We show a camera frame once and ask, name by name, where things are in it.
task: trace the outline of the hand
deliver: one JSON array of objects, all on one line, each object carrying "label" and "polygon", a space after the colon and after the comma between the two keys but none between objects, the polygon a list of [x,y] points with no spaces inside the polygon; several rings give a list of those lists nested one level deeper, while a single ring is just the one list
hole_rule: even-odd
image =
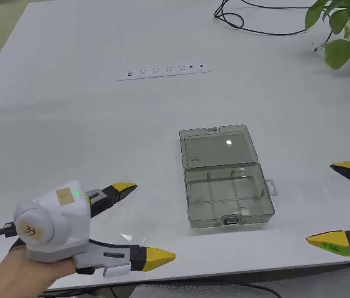
[{"label": "hand", "polygon": [[75,272],[72,259],[39,263],[27,258],[25,246],[15,247],[0,264],[0,298],[36,298],[57,279]]}]

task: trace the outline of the electrical outlet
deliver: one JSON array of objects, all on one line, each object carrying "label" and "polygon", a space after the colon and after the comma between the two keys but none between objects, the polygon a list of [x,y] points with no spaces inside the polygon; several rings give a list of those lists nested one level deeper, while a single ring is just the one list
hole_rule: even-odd
[{"label": "electrical outlet", "polygon": [[159,78],[161,76],[191,75],[192,73],[208,73],[210,70],[211,69],[205,64],[180,64],[177,66],[127,70],[120,75],[119,81]]}]

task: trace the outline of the clear plastic case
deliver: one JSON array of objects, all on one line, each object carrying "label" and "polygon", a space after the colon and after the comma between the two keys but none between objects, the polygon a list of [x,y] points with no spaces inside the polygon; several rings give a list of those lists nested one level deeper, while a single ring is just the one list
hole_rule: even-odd
[{"label": "clear plastic case", "polygon": [[245,125],[180,131],[192,228],[259,225],[274,214]]}]

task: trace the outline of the box lid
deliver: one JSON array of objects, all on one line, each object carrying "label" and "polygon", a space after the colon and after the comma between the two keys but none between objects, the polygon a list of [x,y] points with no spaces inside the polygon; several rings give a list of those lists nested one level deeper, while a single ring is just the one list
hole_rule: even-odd
[{"label": "box lid", "polygon": [[184,169],[258,162],[245,125],[182,130],[179,135]]}]

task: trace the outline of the white table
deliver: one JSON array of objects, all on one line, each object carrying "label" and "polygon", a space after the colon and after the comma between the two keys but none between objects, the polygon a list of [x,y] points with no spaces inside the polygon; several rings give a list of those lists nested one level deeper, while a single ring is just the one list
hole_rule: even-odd
[{"label": "white table", "polygon": [[[213,20],[218,2],[57,0],[26,8],[0,54],[0,226],[17,202],[71,179],[88,190],[128,178],[140,188],[93,220],[92,237],[135,234],[177,253],[149,273],[74,275],[53,288],[350,262],[305,241],[350,229],[350,183],[332,179],[328,167],[350,160],[350,76],[332,73],[311,45],[327,27],[288,38],[245,34]],[[258,30],[303,27],[303,11],[241,13]],[[212,72],[117,81],[127,68],[188,61]],[[249,127],[280,204],[262,229],[194,232],[178,133],[233,124]],[[0,259],[11,243],[0,238]]]}]

